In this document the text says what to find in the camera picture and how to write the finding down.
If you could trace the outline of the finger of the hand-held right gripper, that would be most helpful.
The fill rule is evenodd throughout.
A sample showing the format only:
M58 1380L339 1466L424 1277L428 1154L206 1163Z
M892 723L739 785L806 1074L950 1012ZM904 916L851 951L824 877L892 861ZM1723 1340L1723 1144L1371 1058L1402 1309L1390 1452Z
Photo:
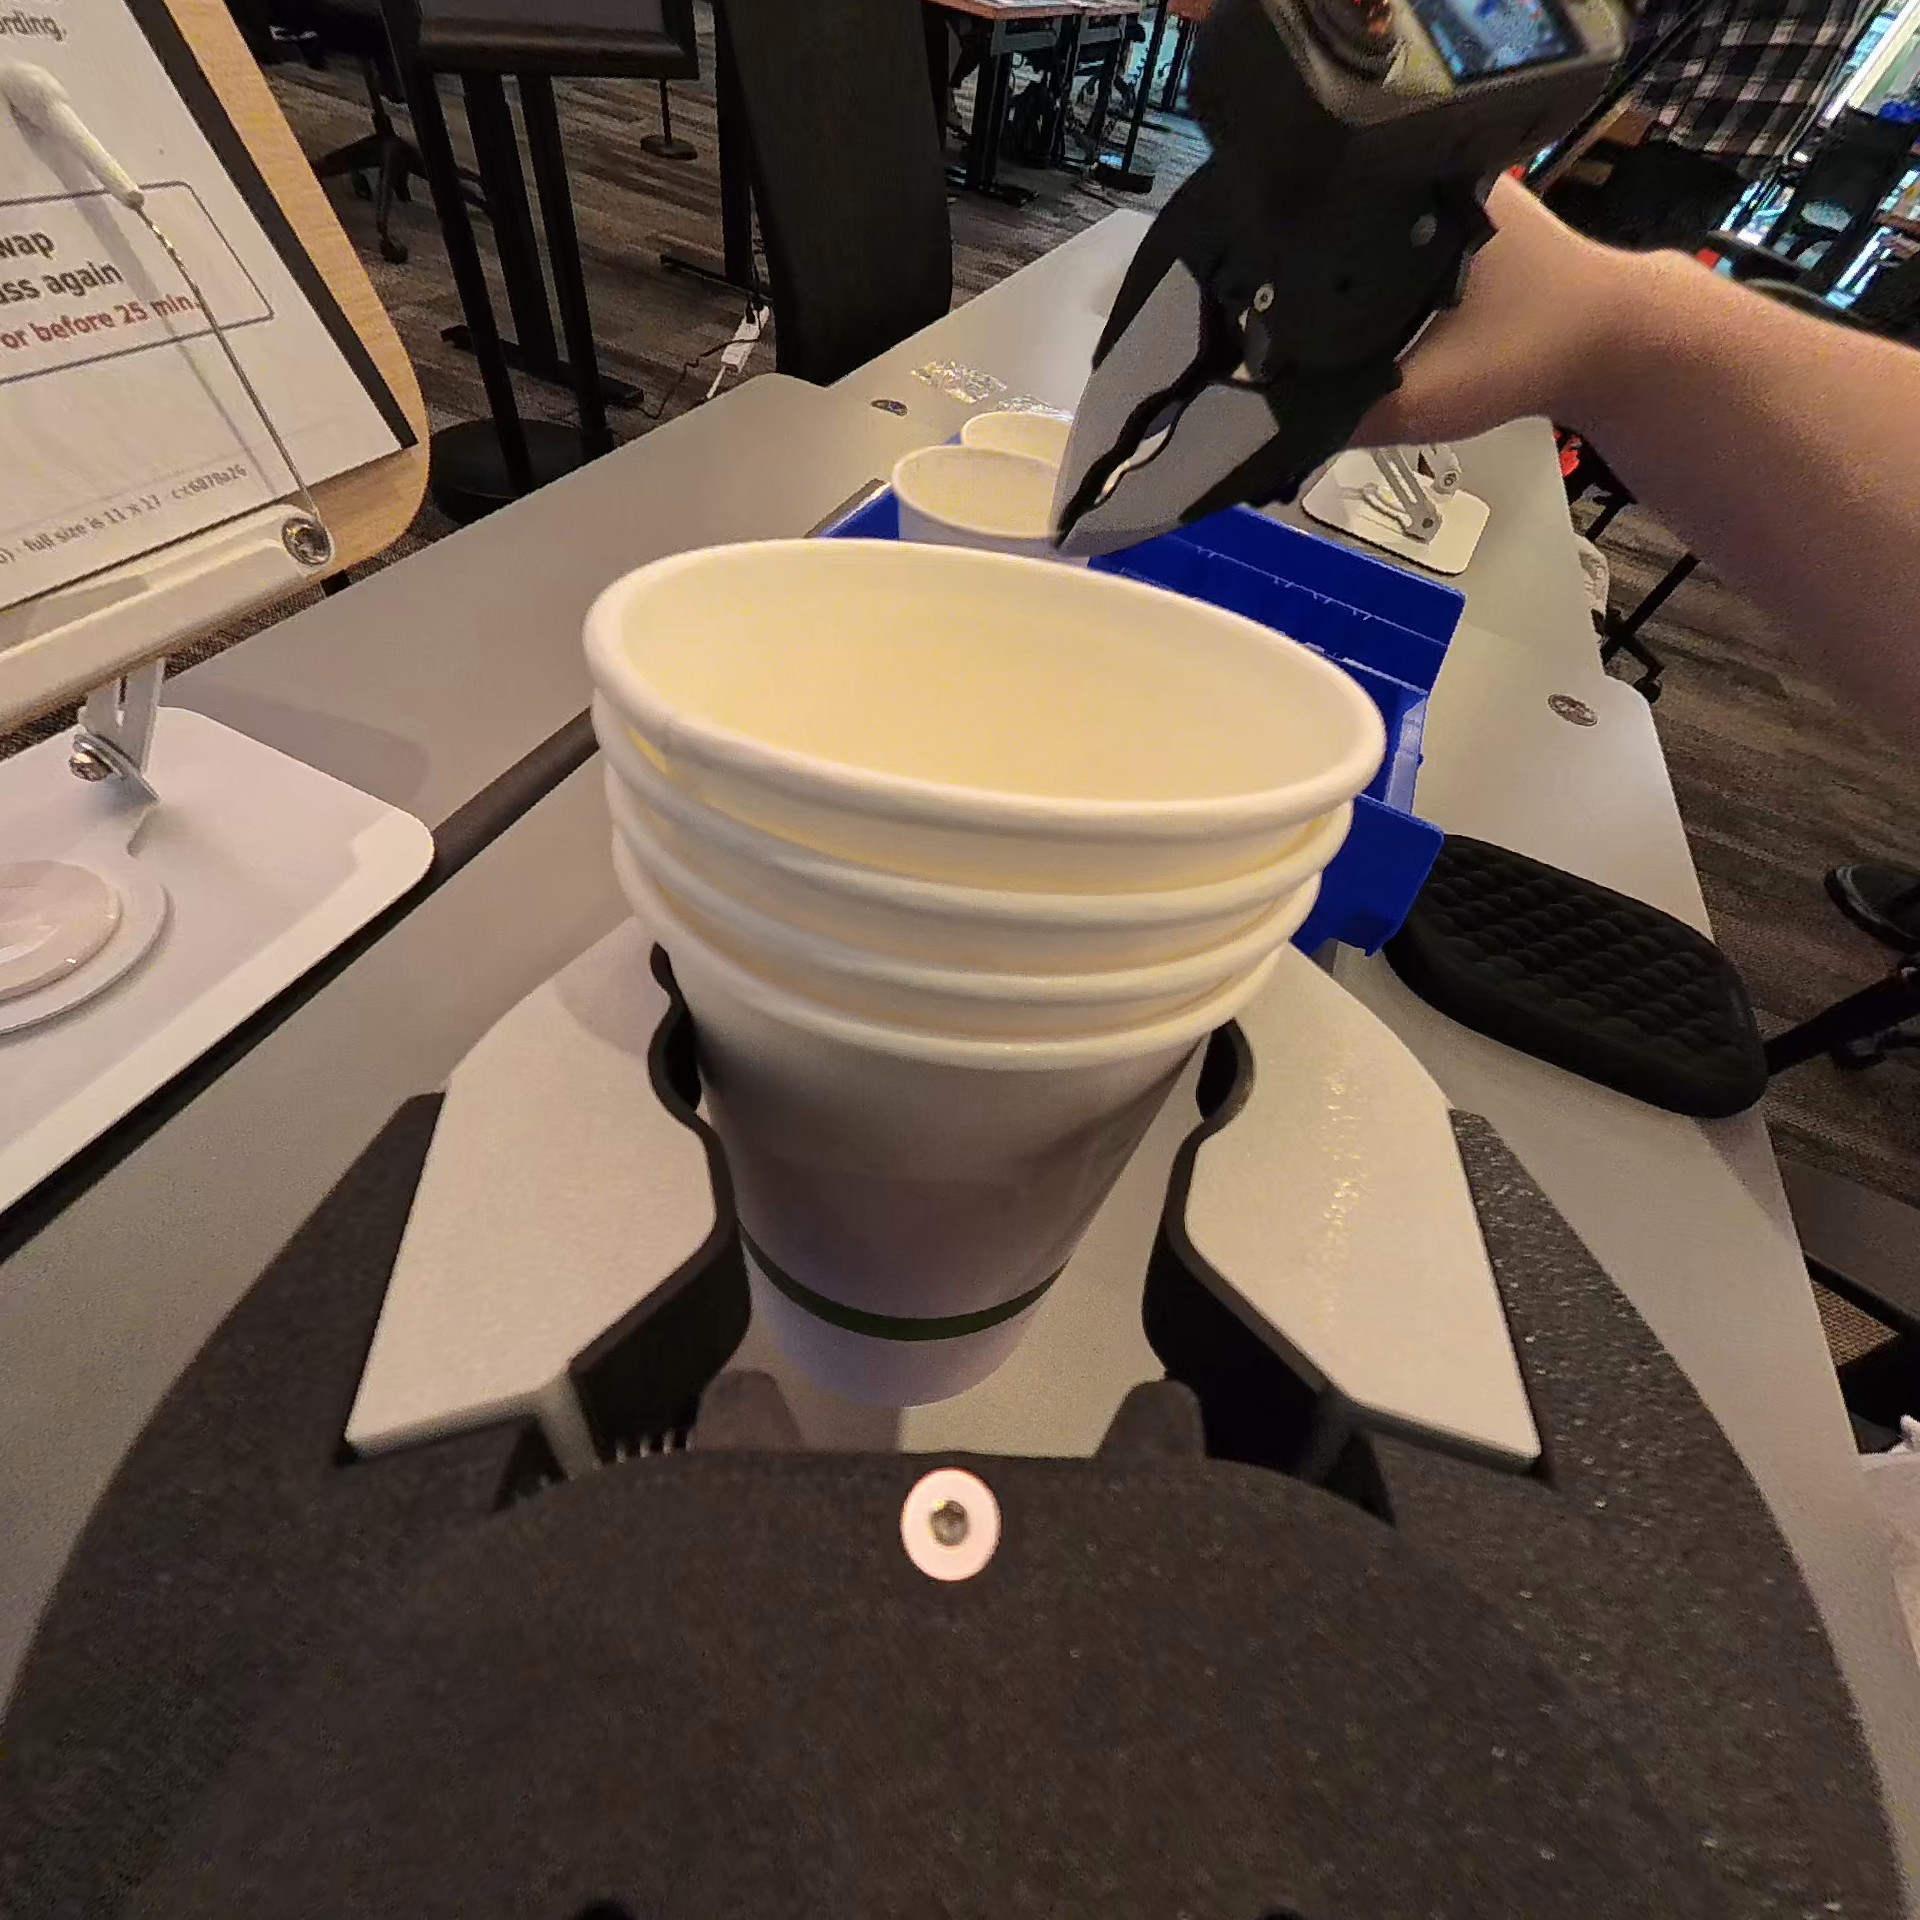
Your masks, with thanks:
M1197 496L1179 421L1207 371L1207 298L1165 273L1093 365L1052 496L1058 557L1100 557L1164 536Z
M1094 546L1160 537L1228 507L1293 499L1358 424L1358 376L1208 383L1094 503Z

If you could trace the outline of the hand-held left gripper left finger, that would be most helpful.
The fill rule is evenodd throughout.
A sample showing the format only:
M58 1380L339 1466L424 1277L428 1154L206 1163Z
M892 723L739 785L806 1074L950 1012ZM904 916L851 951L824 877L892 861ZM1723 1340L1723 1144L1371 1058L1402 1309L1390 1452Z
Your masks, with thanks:
M658 953L583 953L454 1065L349 1412L382 1457L531 1425L672 1448L750 1325L725 1157Z

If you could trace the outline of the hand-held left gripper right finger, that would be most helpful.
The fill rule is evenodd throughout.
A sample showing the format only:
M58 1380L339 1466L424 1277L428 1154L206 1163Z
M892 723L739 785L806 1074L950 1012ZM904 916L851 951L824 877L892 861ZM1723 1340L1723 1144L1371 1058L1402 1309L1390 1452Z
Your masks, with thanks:
M1344 1425L1531 1472L1542 1437L1447 1092L1301 953L1215 1040L1228 1079L1171 1163L1165 1252Z

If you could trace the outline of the blue plastic bin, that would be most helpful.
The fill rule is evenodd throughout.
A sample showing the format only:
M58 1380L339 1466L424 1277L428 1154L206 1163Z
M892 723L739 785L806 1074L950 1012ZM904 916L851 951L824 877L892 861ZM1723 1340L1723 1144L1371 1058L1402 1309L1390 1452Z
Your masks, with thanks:
M788 747L803 841L925 880L1144 895L1253 874L1354 805L1320 895L1379 937L1438 850L1411 802L1458 594L1234 511L1118 561L821 541Z

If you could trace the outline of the person's right forearm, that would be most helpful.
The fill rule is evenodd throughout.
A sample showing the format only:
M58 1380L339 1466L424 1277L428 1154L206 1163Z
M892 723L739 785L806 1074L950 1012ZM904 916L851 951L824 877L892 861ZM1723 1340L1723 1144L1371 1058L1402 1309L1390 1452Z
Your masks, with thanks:
M1861 717L1915 753L1918 359L1677 253L1590 242L1555 412Z

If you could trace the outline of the person's right hand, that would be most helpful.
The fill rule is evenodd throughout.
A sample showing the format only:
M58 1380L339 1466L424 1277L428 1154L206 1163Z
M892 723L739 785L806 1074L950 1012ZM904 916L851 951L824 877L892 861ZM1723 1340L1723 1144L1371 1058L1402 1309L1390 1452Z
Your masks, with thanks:
M1356 448L1458 444L1540 417L1600 426L1632 371L1662 260L1559 223L1512 177L1483 205L1493 235L1460 298L1399 365L1350 434Z

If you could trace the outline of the clear crinkled plastic piece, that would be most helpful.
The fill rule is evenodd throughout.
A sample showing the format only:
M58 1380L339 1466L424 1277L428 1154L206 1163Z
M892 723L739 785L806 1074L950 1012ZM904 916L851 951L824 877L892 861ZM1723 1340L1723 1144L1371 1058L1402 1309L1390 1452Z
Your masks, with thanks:
M918 363L910 371L910 376L920 386L930 388L934 396L964 405L976 417L1015 415L1068 418L1068 415L1053 407L1050 401L1016 392L1000 378L990 376L981 369L956 363L954 359L934 359Z

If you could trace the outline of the black wrist rest pad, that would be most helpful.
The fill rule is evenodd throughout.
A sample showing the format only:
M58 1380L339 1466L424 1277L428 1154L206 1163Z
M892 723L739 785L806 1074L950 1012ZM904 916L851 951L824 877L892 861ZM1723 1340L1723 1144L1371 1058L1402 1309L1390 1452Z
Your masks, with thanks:
M1722 1121L1764 1098L1760 1027L1725 953L1531 856L1447 835L1383 957L1435 1012L1652 1109Z

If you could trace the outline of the black office chair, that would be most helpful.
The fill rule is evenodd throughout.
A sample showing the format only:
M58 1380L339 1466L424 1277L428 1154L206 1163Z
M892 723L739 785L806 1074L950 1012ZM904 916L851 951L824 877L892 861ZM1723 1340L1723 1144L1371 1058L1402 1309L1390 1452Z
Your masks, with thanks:
M944 320L954 235L916 3L722 3L775 309L816 386Z

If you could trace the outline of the black display board stand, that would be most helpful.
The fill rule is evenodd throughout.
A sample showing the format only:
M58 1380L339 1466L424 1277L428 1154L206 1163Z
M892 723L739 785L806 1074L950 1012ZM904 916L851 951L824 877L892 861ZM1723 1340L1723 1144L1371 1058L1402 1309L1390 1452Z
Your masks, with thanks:
M460 298L487 415L437 429L428 493L468 525L612 451L584 260L563 151L558 80L695 80L693 5L388 3L379 7ZM508 340L474 235L442 80L464 92L478 183L510 295Z

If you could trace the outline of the instruction sheet on wooden stand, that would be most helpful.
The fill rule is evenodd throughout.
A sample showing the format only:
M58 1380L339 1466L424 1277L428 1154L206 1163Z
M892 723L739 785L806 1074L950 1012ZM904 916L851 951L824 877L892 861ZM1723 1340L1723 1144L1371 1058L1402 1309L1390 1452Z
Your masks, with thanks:
M4 731L382 553L424 403L223 5L4 5Z

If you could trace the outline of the printed instruction sign board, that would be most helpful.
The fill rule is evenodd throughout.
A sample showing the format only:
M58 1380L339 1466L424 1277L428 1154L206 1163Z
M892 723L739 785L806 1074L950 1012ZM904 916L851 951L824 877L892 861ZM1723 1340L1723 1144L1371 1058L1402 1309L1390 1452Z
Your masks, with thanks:
M2 605L143 561L408 448L167 5L6 3Z

